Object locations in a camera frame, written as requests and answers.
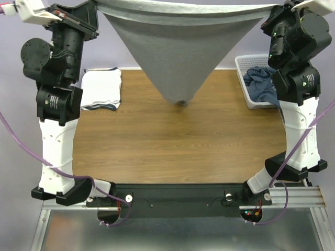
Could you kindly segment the grey tank top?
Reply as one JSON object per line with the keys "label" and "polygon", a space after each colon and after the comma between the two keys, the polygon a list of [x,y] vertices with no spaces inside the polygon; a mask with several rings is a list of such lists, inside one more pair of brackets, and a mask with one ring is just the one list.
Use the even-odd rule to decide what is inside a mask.
{"label": "grey tank top", "polygon": [[97,8],[162,97],[189,102],[273,4],[98,1]]}

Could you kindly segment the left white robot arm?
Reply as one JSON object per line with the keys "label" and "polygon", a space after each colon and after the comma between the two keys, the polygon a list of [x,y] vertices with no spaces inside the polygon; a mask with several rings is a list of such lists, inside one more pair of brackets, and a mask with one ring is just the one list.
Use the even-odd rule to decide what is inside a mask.
{"label": "left white robot arm", "polygon": [[71,206],[98,197],[105,206],[116,202],[115,184],[73,175],[73,141],[83,91],[79,81],[85,41],[98,35],[97,6],[86,1],[74,7],[53,4],[53,20],[44,27],[51,41],[28,40],[21,48],[23,73],[36,82],[37,117],[42,135],[42,174],[31,192],[35,199]]}

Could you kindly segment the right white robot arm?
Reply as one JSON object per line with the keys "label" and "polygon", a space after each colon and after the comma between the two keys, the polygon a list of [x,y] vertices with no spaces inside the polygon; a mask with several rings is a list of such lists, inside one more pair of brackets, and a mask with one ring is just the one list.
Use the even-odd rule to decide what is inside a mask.
{"label": "right white robot arm", "polygon": [[277,180],[301,181],[327,167],[317,146],[316,114],[321,79],[311,59],[330,45],[327,14],[334,1],[286,1],[275,6],[262,24],[271,38],[268,64],[282,111],[286,151],[266,159],[264,167],[241,190],[242,201],[253,204]]}

